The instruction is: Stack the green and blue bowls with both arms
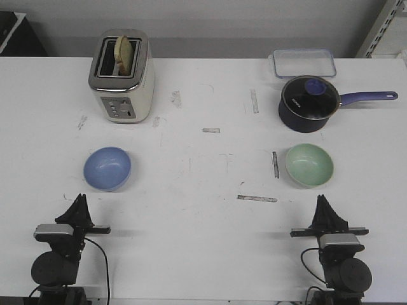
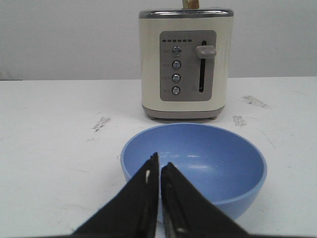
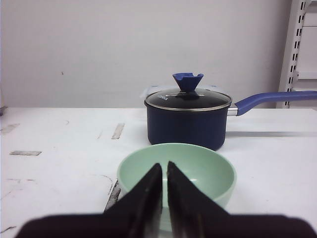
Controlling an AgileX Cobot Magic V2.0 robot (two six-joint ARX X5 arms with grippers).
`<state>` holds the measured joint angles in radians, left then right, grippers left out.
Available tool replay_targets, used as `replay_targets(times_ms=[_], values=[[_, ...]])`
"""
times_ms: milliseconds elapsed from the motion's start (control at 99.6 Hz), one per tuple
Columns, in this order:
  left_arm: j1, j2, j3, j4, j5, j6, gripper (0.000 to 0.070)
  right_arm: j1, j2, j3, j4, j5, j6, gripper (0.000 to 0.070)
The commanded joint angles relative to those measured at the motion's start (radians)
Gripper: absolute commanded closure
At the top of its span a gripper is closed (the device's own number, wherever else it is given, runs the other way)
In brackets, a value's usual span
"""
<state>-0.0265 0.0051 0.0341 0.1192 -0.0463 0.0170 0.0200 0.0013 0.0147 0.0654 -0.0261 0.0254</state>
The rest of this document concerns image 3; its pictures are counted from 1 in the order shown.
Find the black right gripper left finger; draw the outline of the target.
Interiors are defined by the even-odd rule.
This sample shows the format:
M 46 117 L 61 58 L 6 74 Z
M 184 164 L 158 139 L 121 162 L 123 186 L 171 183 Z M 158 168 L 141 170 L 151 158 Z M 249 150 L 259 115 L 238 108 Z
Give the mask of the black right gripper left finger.
M 120 200 L 104 211 L 106 238 L 157 238 L 162 212 L 162 168 L 154 164 Z

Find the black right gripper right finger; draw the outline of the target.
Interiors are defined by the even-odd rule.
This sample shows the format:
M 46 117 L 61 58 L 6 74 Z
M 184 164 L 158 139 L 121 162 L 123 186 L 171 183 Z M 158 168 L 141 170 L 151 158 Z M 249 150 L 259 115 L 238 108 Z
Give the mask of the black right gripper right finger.
M 167 165 L 167 193 L 175 238 L 226 238 L 222 222 L 229 214 L 202 193 L 177 167 Z

